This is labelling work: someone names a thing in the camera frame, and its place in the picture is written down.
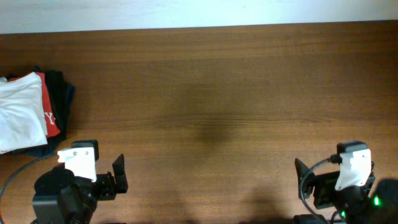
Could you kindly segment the red printed folded t-shirt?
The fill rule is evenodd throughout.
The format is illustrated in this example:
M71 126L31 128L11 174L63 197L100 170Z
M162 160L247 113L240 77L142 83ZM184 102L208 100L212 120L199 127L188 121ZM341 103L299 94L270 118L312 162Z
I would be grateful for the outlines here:
M42 106L46 123L45 134L47 138L51 138L60 134L60 129L55 123L56 117L53 114L55 112L55 108L52 106L50 101L50 95L45 84L45 74L42 72L36 72L35 74L38 75L42 81Z

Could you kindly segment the white t-shirt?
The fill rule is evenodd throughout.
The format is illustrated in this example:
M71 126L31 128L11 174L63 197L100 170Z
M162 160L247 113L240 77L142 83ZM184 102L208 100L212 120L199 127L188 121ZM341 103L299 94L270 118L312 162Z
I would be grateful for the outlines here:
M40 76L1 82L1 154L46 145L46 135Z

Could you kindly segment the dark navy folded clothes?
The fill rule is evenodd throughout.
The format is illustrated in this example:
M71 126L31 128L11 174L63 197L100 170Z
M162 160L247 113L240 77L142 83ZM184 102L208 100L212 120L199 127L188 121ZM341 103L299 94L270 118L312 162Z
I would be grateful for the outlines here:
M33 72L45 74L45 84L50 95L51 104L55 108L53 114L56 117L55 123L60 129L60 134L51 138L46 137L46 145L16 149L11 151L10 154L28 154L30 156L43 157L52 153L62 141L67 139L68 117L75 94L75 87L65 81L61 71L47 70L45 72L40 67L35 66Z

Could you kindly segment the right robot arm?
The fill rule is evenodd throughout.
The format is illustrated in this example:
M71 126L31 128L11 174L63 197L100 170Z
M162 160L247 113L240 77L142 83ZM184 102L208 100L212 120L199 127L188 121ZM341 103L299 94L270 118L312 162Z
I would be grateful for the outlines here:
M371 194L376 180L372 172L363 186L337 191L338 171L314 174L314 170L324 164L326 162L322 161L309 168L295 159L298 197L310 213L294 216L294 223L397 223L397 179L380 180ZM310 196L314 197L313 204L318 210L336 208L329 221L308 206L306 199Z

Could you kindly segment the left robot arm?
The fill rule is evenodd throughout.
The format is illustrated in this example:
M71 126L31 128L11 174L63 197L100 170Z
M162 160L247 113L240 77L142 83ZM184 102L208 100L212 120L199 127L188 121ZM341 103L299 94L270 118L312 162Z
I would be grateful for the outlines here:
M112 167L113 172L98 174L95 182L75 176L64 165L55 166L40 176L34 185L32 205L36 219L33 222L89 223L99 201L114 200L128 190L123 154Z

